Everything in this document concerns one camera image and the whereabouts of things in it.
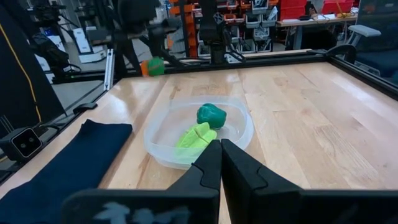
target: green toy pepper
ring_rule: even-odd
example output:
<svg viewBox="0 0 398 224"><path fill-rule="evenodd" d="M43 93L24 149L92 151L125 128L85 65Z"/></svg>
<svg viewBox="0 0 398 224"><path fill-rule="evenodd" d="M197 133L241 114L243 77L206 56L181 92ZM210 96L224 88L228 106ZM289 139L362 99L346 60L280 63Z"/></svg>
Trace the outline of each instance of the green toy pepper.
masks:
<svg viewBox="0 0 398 224"><path fill-rule="evenodd" d="M211 129L220 129L224 126L226 112L211 103L205 103L197 111L197 123L209 123Z"/></svg>

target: storage rack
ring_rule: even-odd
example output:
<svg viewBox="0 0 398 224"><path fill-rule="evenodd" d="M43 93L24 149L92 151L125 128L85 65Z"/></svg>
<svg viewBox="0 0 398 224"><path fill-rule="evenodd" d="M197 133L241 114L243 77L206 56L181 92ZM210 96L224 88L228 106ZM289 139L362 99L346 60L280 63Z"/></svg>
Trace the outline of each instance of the storage rack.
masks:
<svg viewBox="0 0 398 224"><path fill-rule="evenodd" d="M270 52L273 49L273 35L277 13L272 13L278 0L215 0L231 30L232 42L242 54ZM202 17L198 0L170 0L173 7L170 14L182 16L183 43L186 57L206 57L208 47L199 38Z"/></svg>

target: wooden table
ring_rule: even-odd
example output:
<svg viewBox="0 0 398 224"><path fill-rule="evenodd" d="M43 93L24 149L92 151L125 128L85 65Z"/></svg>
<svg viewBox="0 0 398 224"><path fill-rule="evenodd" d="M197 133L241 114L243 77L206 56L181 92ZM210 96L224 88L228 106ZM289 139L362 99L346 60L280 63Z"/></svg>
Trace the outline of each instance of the wooden table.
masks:
<svg viewBox="0 0 398 224"><path fill-rule="evenodd" d="M299 50L301 49L301 42L303 39L303 26L310 26L310 25L325 25L325 24L335 24L338 22L352 22L356 21L357 15L355 16L349 16L345 18L337 18L335 17L334 19L318 19L318 20L308 20L308 21L289 21L289 22L283 22L283 21L277 21L276 22L276 27L288 27L289 31L288 34L294 34L294 43L293 43L293 49L294 50Z"/></svg>
<svg viewBox="0 0 398 224"><path fill-rule="evenodd" d="M0 186L0 197L33 178L86 119L134 127L99 187L166 189L184 171L146 153L144 129L159 103L195 95L242 99L255 127L247 152L305 189L398 188L398 102L325 62L125 78ZM229 223L223 193L220 223Z"/></svg>

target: dark blue towel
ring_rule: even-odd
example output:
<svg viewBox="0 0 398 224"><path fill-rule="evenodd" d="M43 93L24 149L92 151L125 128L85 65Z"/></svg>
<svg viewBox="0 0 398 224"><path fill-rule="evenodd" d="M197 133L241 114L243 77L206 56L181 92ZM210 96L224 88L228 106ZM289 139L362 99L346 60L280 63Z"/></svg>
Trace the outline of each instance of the dark blue towel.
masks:
<svg viewBox="0 0 398 224"><path fill-rule="evenodd" d="M79 190L97 188L131 132L130 124L87 120L31 181L0 200L0 223L60 223L62 202Z"/></svg>

